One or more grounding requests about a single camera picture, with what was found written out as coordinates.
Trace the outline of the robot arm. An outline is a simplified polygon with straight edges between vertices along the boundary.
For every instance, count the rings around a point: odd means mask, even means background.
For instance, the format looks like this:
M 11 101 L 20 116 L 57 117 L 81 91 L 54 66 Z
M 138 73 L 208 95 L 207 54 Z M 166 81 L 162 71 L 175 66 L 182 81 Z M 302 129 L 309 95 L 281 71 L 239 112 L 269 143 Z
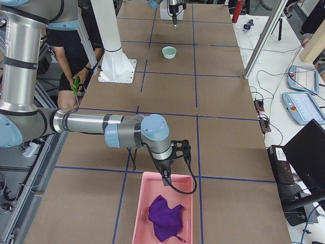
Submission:
M 148 0 L 148 6 L 156 10 L 159 8 L 161 20 L 171 20 L 173 28 L 177 29 L 178 20 L 183 19 L 183 11 L 187 9 L 186 2 L 181 0 Z

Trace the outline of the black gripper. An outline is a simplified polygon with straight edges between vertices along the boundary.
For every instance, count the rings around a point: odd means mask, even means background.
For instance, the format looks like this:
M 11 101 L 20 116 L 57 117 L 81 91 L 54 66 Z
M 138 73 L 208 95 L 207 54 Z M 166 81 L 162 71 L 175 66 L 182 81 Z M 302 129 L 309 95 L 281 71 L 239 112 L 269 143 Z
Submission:
M 174 29 L 177 29 L 177 15 L 179 13 L 179 8 L 182 7 L 182 9 L 186 9 L 186 4 L 176 4 L 176 5 L 168 5 L 169 7 L 169 13 L 172 16 L 173 20 L 173 27 Z
M 171 154 L 166 159 L 160 160 L 159 162 L 159 166 L 162 168 L 162 180 L 165 186 L 171 185 L 170 167 L 176 159 L 183 158 L 188 167 L 191 165 L 191 146 L 188 140 L 172 140 L 171 149 Z

